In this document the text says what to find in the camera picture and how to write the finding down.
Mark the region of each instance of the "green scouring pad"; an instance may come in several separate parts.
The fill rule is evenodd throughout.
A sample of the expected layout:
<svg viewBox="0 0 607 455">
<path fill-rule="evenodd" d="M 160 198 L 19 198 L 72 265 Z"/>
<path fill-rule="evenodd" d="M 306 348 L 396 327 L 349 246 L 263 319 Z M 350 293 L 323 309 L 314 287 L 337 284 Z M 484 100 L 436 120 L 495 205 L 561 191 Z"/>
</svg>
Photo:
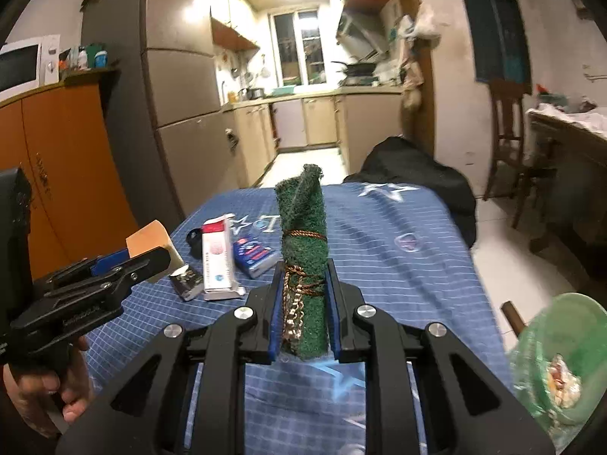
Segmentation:
<svg viewBox="0 0 607 455">
<path fill-rule="evenodd" d="M 286 268 L 283 343 L 301 359 L 328 349 L 324 293 L 329 247 L 321 177 L 321 168 L 306 164 L 302 174 L 275 188 Z"/>
</svg>

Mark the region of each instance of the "wooden table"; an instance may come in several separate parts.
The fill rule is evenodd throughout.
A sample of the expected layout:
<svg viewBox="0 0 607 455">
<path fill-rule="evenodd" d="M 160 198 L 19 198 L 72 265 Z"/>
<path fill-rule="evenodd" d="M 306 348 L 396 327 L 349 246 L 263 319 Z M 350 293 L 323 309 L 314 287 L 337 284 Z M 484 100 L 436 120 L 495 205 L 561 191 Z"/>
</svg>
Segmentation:
<svg viewBox="0 0 607 455">
<path fill-rule="evenodd" d="M 604 280 L 607 268 L 605 243 L 587 243 L 574 230 L 574 220 L 590 199 L 597 185 L 590 171 L 604 170 L 607 179 L 607 139 L 572 124 L 537 113 L 529 113 L 531 128 L 539 135 L 557 141 L 564 151 L 565 161 L 558 173 L 547 202 L 546 232 L 532 240 L 529 249 L 537 253 L 554 238 L 560 239 L 580 261 L 591 279 Z"/>
</svg>

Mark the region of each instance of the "green trash bin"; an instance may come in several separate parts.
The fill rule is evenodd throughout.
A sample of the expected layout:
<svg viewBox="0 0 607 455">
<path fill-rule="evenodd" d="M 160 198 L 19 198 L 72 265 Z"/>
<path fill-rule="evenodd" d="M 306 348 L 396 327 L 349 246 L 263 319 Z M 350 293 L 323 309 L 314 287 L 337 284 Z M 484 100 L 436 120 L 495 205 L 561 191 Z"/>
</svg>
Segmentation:
<svg viewBox="0 0 607 455">
<path fill-rule="evenodd" d="M 570 408 L 550 400 L 547 369 L 557 354 L 582 379 L 581 397 Z M 563 294 L 533 318 L 510 360 L 518 400 L 553 441 L 562 439 L 565 427 L 583 426 L 607 388 L 607 312 L 587 296 Z"/>
</svg>

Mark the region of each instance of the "metal bolt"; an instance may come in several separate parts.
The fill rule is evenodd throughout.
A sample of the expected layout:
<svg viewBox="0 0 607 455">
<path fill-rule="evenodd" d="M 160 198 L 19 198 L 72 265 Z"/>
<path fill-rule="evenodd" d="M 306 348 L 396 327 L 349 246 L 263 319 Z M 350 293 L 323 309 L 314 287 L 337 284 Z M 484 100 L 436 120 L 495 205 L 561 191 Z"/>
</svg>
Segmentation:
<svg viewBox="0 0 607 455">
<path fill-rule="evenodd" d="M 430 324 L 428 331 L 435 337 L 444 337 L 447 334 L 447 327 L 442 323 L 434 322 Z"/>
<path fill-rule="evenodd" d="M 175 339 L 175 337 L 179 337 L 183 332 L 183 328 L 181 325 L 176 323 L 171 323 L 165 327 L 165 336 L 169 337 L 169 339 Z"/>
<path fill-rule="evenodd" d="M 356 309 L 356 312 L 363 318 L 371 318 L 375 316 L 377 310 L 370 304 L 363 304 Z"/>
<path fill-rule="evenodd" d="M 253 310 L 248 306 L 241 306 L 234 310 L 234 316 L 239 320 L 248 320 L 253 316 Z"/>
</svg>

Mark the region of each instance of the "human hand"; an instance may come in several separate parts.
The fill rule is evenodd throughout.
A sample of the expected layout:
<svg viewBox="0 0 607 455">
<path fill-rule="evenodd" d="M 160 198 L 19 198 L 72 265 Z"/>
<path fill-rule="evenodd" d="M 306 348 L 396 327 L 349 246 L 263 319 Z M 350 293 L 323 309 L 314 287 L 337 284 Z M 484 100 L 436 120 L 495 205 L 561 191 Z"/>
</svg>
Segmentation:
<svg viewBox="0 0 607 455">
<path fill-rule="evenodd" d="M 8 398 L 29 427 L 50 438 L 58 434 L 45 406 L 48 397 L 58 392 L 66 404 L 63 419 L 73 423 L 88 407 L 93 398 L 86 362 L 81 351 L 89 349 L 84 337 L 80 337 L 72 349 L 72 357 L 65 378 L 60 381 L 56 373 L 20 372 L 14 366 L 4 365 L 4 385 Z"/>
</svg>

